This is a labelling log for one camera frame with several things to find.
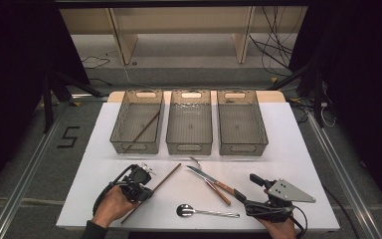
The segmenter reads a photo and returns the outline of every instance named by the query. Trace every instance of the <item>white tabletop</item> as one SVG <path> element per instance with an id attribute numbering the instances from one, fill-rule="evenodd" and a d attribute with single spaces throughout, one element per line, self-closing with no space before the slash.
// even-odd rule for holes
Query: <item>white tabletop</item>
<path id="1" fill-rule="evenodd" d="M 169 155 L 166 145 L 170 92 L 164 93 L 165 111 L 159 153 L 117 154 L 109 141 L 120 103 L 103 104 L 82 163 L 77 172 L 57 226 L 84 228 L 92 219 L 97 196 L 131 164 L 145 162 L 156 175 L 147 183 L 154 188 L 178 163 L 182 165 L 123 224 L 122 218 L 110 227 L 128 231 L 210 231 L 256 232 L 266 230 L 261 223 L 245 213 L 242 203 L 227 192 L 232 202 L 226 205 L 204 180 L 186 165 L 197 166 L 189 155 Z M 321 187 L 293 113 L 287 103 L 260 103 L 269 144 L 262 156 L 221 156 L 219 154 L 216 93 L 212 92 L 213 145 L 211 155 L 194 156 L 203 170 L 219 181 L 236 188 L 249 200 L 265 202 L 263 188 L 250 181 L 250 173 L 261 178 L 283 178 L 316 199 L 315 203 L 294 202 L 305 213 L 310 231 L 339 229 L 336 217 Z M 179 204 L 188 203 L 198 210 L 240 213 L 240 218 L 176 215 Z M 302 214 L 295 210 L 295 219 L 304 226 Z"/>

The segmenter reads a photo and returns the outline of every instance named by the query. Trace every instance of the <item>transparent plastic bin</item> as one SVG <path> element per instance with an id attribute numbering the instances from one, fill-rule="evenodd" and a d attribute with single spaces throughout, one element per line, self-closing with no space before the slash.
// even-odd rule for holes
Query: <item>transparent plastic bin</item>
<path id="1" fill-rule="evenodd" d="M 166 143 L 169 154 L 211 154 L 210 91 L 172 91 Z"/>
<path id="2" fill-rule="evenodd" d="M 116 152 L 158 153 L 163 110 L 163 91 L 125 92 L 110 137 Z"/>
<path id="3" fill-rule="evenodd" d="M 218 91 L 221 155 L 261 156 L 269 144 L 255 91 Z"/>

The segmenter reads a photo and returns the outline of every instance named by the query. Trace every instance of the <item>black cable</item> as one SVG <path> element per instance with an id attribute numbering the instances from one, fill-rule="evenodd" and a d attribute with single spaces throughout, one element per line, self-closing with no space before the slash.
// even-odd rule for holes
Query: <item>black cable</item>
<path id="1" fill-rule="evenodd" d="M 293 101 L 293 100 L 290 100 L 290 99 L 285 99 L 285 101 L 287 103 L 289 103 L 291 107 L 300 107 L 303 110 L 312 110 L 314 108 L 314 106 L 304 105 L 303 103 L 296 102 L 296 101 Z"/>
<path id="2" fill-rule="evenodd" d="M 357 239 L 360 238 L 358 231 L 356 231 L 355 225 L 352 222 L 352 219 L 350 219 L 350 217 L 349 217 L 349 213 L 343 207 L 342 203 L 340 203 L 340 201 L 337 200 L 337 198 L 327 189 L 327 187 L 324 186 L 324 184 L 321 183 L 321 186 L 324 188 L 324 191 L 326 191 L 333 198 L 333 200 L 336 201 L 336 203 L 337 203 L 337 205 L 339 205 L 340 209 L 342 209 L 343 213 L 345 214 L 345 216 L 347 217 L 347 219 L 349 221 L 350 226 L 352 227 L 352 230 L 353 230 L 353 233 L 355 234 L 355 237 Z"/>
<path id="3" fill-rule="evenodd" d="M 282 11 L 281 13 L 281 19 L 277 25 L 277 28 L 276 28 L 276 33 L 278 34 L 279 33 L 279 29 L 281 28 L 281 23 L 282 23 L 282 19 L 284 18 L 284 12 L 285 10 L 287 9 L 287 6 L 284 7 L 284 10 Z M 283 42 L 279 41 L 279 43 L 281 44 L 281 47 L 282 47 L 282 51 L 284 52 L 286 58 L 288 61 L 290 61 L 290 57 L 287 55 L 287 51 L 285 51 L 285 48 L 284 48 L 284 45 L 283 45 Z"/>
<path id="4" fill-rule="evenodd" d="M 278 59 L 276 59 L 275 57 L 273 57 L 272 55 L 270 55 L 269 53 L 266 52 L 266 50 L 262 49 L 258 44 L 257 42 L 255 42 L 255 40 L 253 39 L 253 37 L 250 35 L 250 39 L 253 41 L 253 43 L 256 45 L 256 47 L 263 53 L 263 54 L 266 54 L 268 57 L 272 58 L 275 62 L 279 63 L 281 66 L 283 66 L 284 68 L 288 69 L 287 65 L 283 64 L 282 62 L 280 62 Z"/>
<path id="5" fill-rule="evenodd" d="M 303 228 L 302 225 L 300 225 L 300 223 L 298 221 L 296 221 L 296 219 L 294 219 L 292 216 L 290 216 L 289 219 L 294 224 L 296 224 L 296 226 L 299 227 L 299 229 L 300 229 L 300 232 L 296 235 L 296 238 L 302 238 L 302 236 L 306 233 L 306 230 L 308 230 L 308 219 L 306 219 L 305 213 L 303 213 L 303 211 L 299 207 L 297 207 L 295 205 L 294 205 L 294 207 L 302 213 L 303 218 L 305 219 L 305 228 Z"/>
<path id="6" fill-rule="evenodd" d="M 274 21 L 274 26 L 272 26 L 272 23 L 271 23 L 271 21 L 270 21 L 268 15 L 267 15 L 267 13 L 266 13 L 266 10 L 265 10 L 265 7 L 264 7 L 264 6 L 262 7 L 262 10 L 263 10 L 263 13 L 265 14 L 266 20 L 268 20 L 269 27 L 270 27 L 270 29 L 271 29 L 271 33 L 269 33 L 269 38 L 272 38 L 272 40 L 278 44 L 278 47 L 280 47 L 281 44 L 280 44 L 278 35 L 275 33 L 275 30 L 274 30 L 274 26 L 275 26 L 275 24 L 276 24 L 276 19 L 277 19 L 277 8 L 275 8 L 275 21 Z M 282 55 L 282 51 L 279 51 L 279 54 L 281 55 L 282 60 L 285 62 L 284 56 Z"/>
<path id="7" fill-rule="evenodd" d="M 127 167 L 112 183 L 113 184 L 116 184 L 118 181 L 119 181 L 119 179 L 128 171 L 128 170 L 130 170 L 130 169 L 132 169 L 134 166 L 136 166 L 136 164 L 132 164 L 132 165 L 130 165 L 129 167 Z"/>
<path id="8" fill-rule="evenodd" d="M 296 20 L 295 25 L 293 25 L 293 28 L 292 28 L 292 30 L 290 30 L 289 35 L 287 35 L 287 37 L 281 42 L 281 44 L 284 43 L 284 42 L 285 42 L 285 41 L 292 35 L 292 33 L 293 33 L 293 31 L 295 30 L 297 24 L 299 23 L 300 17 L 302 16 L 302 12 L 303 12 L 303 7 L 300 7 L 299 16 L 297 17 L 297 20 Z"/>
<path id="9" fill-rule="evenodd" d="M 279 13 L 279 7 L 278 6 L 276 6 L 276 11 L 275 11 L 275 19 L 278 17 L 278 13 Z M 278 39 L 278 43 L 279 43 L 279 48 L 281 49 L 281 51 L 284 51 L 284 49 L 283 49 L 283 45 L 282 45 L 282 43 L 281 43 L 281 40 L 280 40 L 280 37 L 279 37 L 279 26 L 280 26 L 280 24 L 278 24 L 277 23 L 277 21 L 275 21 L 275 25 L 274 25 L 274 28 L 275 28 L 275 35 L 276 35 L 276 38 Z M 286 56 L 286 58 L 287 58 L 287 60 L 288 61 L 290 61 L 290 58 L 289 58 L 289 56 L 285 53 L 285 51 L 284 51 L 284 54 L 285 54 L 285 56 Z"/>
<path id="10" fill-rule="evenodd" d="M 104 81 L 104 80 L 102 80 L 100 78 L 90 78 L 89 80 L 90 81 L 101 81 L 103 83 L 106 83 L 108 86 L 112 86 L 113 85 L 112 83 L 106 82 L 106 81 Z"/>
<path id="11" fill-rule="evenodd" d="M 263 42 L 260 42 L 260 41 L 257 41 L 257 40 L 255 40 L 255 39 L 253 39 L 253 42 L 256 42 L 257 44 L 262 44 L 262 45 L 265 45 L 265 46 L 268 46 L 268 47 L 271 47 L 271 48 L 274 48 L 274 49 L 277 49 L 277 50 L 279 50 L 280 48 L 279 47 L 275 47 L 275 46 L 273 46 L 273 45 L 270 45 L 270 44 L 266 44 L 266 43 L 263 43 Z M 286 53 L 289 53 L 289 54 L 292 54 L 292 49 L 286 49 Z"/>
<path id="12" fill-rule="evenodd" d="M 303 114 L 303 116 L 299 119 L 299 120 L 297 120 L 296 122 L 297 122 L 297 124 L 300 124 L 300 123 L 303 123 L 303 122 L 307 122 L 308 121 L 308 114 L 309 114 L 309 111 L 307 110 L 307 109 L 304 109 L 304 108 L 302 108 L 302 107 L 300 107 L 300 106 L 298 106 L 298 107 L 295 107 L 295 106 L 292 106 L 292 105 L 290 105 L 292 108 L 294 108 L 294 109 L 298 109 L 298 110 L 301 110 L 301 111 L 303 111 L 304 112 L 304 114 Z"/>
<path id="13" fill-rule="evenodd" d="M 82 60 L 82 63 L 90 63 L 90 62 L 87 62 L 87 60 L 90 59 L 90 58 L 96 58 L 96 59 L 98 59 L 98 60 L 105 61 L 105 62 L 103 62 L 103 63 L 101 63 L 101 64 L 98 64 L 97 66 L 94 66 L 94 67 L 92 67 L 92 68 L 88 68 L 88 67 L 86 67 L 86 69 L 95 69 L 95 68 L 97 68 L 97 67 L 101 67 L 101 66 L 103 66 L 103 65 L 105 65 L 105 64 L 107 64 L 107 63 L 110 62 L 110 59 L 108 59 L 108 58 L 99 58 L 99 57 L 95 57 L 95 56 L 89 56 L 89 57 L 86 57 L 84 60 Z"/>

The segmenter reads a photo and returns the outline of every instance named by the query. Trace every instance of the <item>wooden stick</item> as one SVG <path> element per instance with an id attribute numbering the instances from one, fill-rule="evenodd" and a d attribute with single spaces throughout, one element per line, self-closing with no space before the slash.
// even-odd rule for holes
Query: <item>wooden stick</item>
<path id="1" fill-rule="evenodd" d="M 145 132 L 145 130 L 154 122 L 154 120 L 157 119 L 159 115 L 160 115 L 160 111 L 158 111 L 156 115 L 154 115 L 154 117 L 150 120 L 150 122 L 141 130 L 141 132 L 132 142 L 136 142 L 138 138 L 141 137 L 141 135 Z M 132 147 L 132 144 L 130 144 L 129 147 L 126 148 L 125 153 L 127 153 L 131 147 Z"/>
<path id="2" fill-rule="evenodd" d="M 167 174 L 167 176 L 165 176 L 165 178 L 163 178 L 163 180 L 161 181 L 161 182 L 159 182 L 159 184 L 157 184 L 157 186 L 156 187 L 154 187 L 154 189 L 153 189 L 153 193 L 154 192 L 156 192 L 156 190 L 157 190 L 157 188 L 159 188 L 162 184 L 163 184 L 163 182 L 164 181 L 166 181 L 166 179 L 167 178 L 169 178 L 170 177 L 170 175 L 172 175 L 172 173 L 173 172 L 175 172 L 176 171 L 176 169 L 178 169 L 178 167 L 181 165 L 181 163 L 178 163 L 178 165 L 176 165 L 176 167 L 175 168 L 173 168 L 172 169 L 172 171 L 170 171 L 169 172 L 169 174 Z M 136 209 L 138 209 L 140 206 L 141 206 L 141 204 L 142 203 L 140 203 L 139 205 L 138 205 L 138 207 L 136 207 L 136 208 L 134 208 L 126 217 L 125 217 L 125 219 L 123 219 L 121 222 L 120 222 L 120 224 L 123 224 L 135 211 L 136 211 Z"/>
<path id="3" fill-rule="evenodd" d="M 223 195 L 223 193 L 221 191 L 219 191 L 216 186 L 209 180 L 207 180 L 206 178 L 204 178 L 204 180 L 206 181 L 206 183 L 213 189 L 213 191 L 216 192 L 216 194 L 218 194 L 220 196 L 220 198 L 222 198 L 222 200 L 228 204 L 228 205 L 231 205 L 231 201 L 228 200 L 228 198 L 226 198 L 225 195 Z"/>

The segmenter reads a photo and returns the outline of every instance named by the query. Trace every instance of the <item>hand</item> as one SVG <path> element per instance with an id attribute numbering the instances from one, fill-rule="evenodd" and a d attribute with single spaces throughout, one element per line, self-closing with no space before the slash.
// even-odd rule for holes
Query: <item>hand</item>
<path id="1" fill-rule="evenodd" d="M 261 222 L 266 229 L 268 229 L 269 234 L 274 239 L 294 239 L 296 238 L 295 229 L 293 222 L 288 218 L 285 222 L 270 222 L 263 219 L 256 218 Z"/>
<path id="2" fill-rule="evenodd" d="M 107 228 L 112 221 L 123 217 L 128 211 L 138 207 L 138 205 L 138 202 L 129 201 L 123 195 L 120 187 L 115 186 L 104 196 L 92 222 Z"/>

